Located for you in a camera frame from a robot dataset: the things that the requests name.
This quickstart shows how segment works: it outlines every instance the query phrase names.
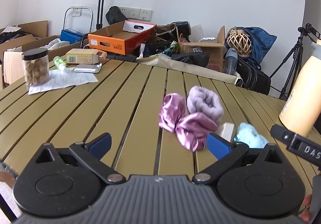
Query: green bottle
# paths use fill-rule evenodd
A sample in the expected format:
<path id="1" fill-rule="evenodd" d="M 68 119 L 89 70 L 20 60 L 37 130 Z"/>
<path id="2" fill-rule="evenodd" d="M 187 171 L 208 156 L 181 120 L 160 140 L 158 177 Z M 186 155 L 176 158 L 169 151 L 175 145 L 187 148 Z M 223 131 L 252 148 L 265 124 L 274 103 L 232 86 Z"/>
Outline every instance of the green bottle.
<path id="1" fill-rule="evenodd" d="M 59 56 L 54 57 L 54 63 L 57 69 L 63 74 L 67 72 L 67 65 Z"/>

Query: gray water bottle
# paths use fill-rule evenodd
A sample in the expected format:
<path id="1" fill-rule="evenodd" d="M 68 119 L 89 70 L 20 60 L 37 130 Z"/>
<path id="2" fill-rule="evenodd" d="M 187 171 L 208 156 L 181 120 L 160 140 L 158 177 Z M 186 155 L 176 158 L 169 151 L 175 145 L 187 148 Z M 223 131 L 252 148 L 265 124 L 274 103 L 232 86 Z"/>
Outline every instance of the gray water bottle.
<path id="1" fill-rule="evenodd" d="M 223 73 L 235 75 L 238 64 L 238 53 L 234 48 L 230 48 L 225 56 Z"/>

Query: tripod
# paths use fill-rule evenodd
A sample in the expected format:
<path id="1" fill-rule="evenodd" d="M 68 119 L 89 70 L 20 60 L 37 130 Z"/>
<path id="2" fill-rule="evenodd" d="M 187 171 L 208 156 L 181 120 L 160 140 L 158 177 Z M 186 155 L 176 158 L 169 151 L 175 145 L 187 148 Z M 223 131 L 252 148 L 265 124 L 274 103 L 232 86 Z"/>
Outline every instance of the tripod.
<path id="1" fill-rule="evenodd" d="M 277 71 L 285 64 L 285 62 L 293 55 L 293 63 L 291 65 L 291 69 L 290 72 L 288 74 L 288 77 L 285 81 L 285 85 L 282 88 L 281 91 L 279 91 L 278 89 L 272 87 L 273 89 L 277 90 L 278 92 L 280 92 L 280 97 L 279 99 L 281 99 L 282 96 L 284 96 L 286 99 L 288 99 L 292 88 L 294 86 L 295 83 L 295 79 L 298 76 L 299 72 L 301 71 L 301 66 L 302 66 L 302 55 L 303 55 L 303 37 L 304 36 L 308 36 L 312 42 L 315 42 L 315 40 L 310 37 L 309 33 L 312 33 L 315 37 L 317 37 L 318 39 L 321 38 L 321 34 L 315 30 L 311 24 L 306 24 L 305 28 L 304 27 L 299 27 L 298 31 L 301 33 L 300 36 L 298 37 L 298 41 L 297 43 L 294 45 L 294 47 L 291 49 L 291 51 L 287 54 L 287 56 L 283 59 L 282 63 L 277 67 L 277 69 L 271 74 L 270 78 L 272 78 Z M 286 92 L 286 88 L 288 87 L 288 84 L 290 83 L 290 80 L 292 78 L 292 82 L 291 82 L 291 86 L 290 89 L 288 91 L 288 94 L 285 95 Z"/>

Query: pink satin fabric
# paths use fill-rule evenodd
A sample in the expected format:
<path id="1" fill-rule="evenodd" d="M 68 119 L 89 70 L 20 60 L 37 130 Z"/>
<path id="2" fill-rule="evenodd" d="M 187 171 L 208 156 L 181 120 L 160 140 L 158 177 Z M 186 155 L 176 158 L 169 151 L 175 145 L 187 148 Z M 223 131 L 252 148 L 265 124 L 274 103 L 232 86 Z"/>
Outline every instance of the pink satin fabric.
<path id="1" fill-rule="evenodd" d="M 209 133 L 217 130 L 217 124 L 202 112 L 185 116 L 186 100 L 179 94 L 166 95 L 159 112 L 159 127 L 176 133 L 179 142 L 188 150 L 205 148 Z"/>

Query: olive green table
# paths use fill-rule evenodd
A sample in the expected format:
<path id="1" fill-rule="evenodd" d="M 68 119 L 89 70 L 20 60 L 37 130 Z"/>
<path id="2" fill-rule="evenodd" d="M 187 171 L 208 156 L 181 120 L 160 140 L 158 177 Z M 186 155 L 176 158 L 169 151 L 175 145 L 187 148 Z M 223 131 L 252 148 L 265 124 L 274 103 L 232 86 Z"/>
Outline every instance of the olive green table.
<path id="1" fill-rule="evenodd" d="M 317 167 L 289 153 L 269 133 L 272 125 L 280 124 L 284 101 L 192 74 L 117 60 L 107 61 L 96 77 L 98 83 L 30 96 L 22 78 L 1 91 L 0 159 L 20 174 L 42 143 L 65 148 L 109 132 L 112 148 L 102 162 L 125 177 L 186 174 L 191 178 L 217 159 L 207 149 L 185 150 L 174 134 L 158 127 L 158 112 L 165 94 L 187 96 L 193 86 L 201 85 L 220 95 L 222 122 L 236 126 L 248 122 L 277 143 L 302 178 L 306 193 L 311 193 Z M 321 144 L 315 129 L 308 138 Z"/>

